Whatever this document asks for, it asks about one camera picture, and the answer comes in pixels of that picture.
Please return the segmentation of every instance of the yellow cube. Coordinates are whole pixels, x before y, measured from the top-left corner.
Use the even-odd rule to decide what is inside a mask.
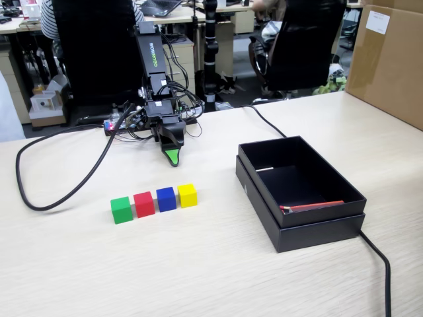
[[[178,194],[182,208],[197,206],[197,192],[193,184],[178,186]]]

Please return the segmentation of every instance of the colored block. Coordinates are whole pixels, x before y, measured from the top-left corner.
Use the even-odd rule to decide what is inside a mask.
[[[122,197],[110,201],[114,223],[125,223],[134,219],[132,216],[131,203],[129,197]]]
[[[156,190],[157,203],[159,204],[160,212],[176,209],[176,197],[174,196],[173,188],[162,188]]]
[[[138,218],[155,214],[153,198],[150,192],[134,195],[134,201]]]
[[[182,208],[197,206],[197,191],[193,184],[178,186],[178,194]]]

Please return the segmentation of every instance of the red cube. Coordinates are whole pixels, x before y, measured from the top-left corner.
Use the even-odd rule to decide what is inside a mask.
[[[155,214],[153,198],[150,192],[134,195],[138,218]]]

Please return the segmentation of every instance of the black box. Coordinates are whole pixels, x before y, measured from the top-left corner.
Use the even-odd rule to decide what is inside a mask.
[[[272,169],[257,172],[265,168]],[[237,176],[278,252],[359,234],[365,197],[301,137],[239,145]],[[338,200],[345,203],[290,214],[280,209]]]

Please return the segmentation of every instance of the robotic arm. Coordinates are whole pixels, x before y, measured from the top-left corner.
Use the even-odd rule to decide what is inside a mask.
[[[118,128],[122,133],[125,129],[151,129],[156,140],[160,142],[161,151],[173,167],[179,164],[179,151],[184,145],[186,121],[196,122],[195,118],[182,119],[186,110],[180,105],[180,97],[176,90],[186,90],[180,84],[172,82],[167,77],[167,68],[159,29],[153,22],[139,22],[134,26],[135,37],[143,65],[142,87],[138,90],[141,106],[132,112]],[[116,121],[119,118],[114,110]],[[104,122],[105,130],[116,129],[113,120]]]

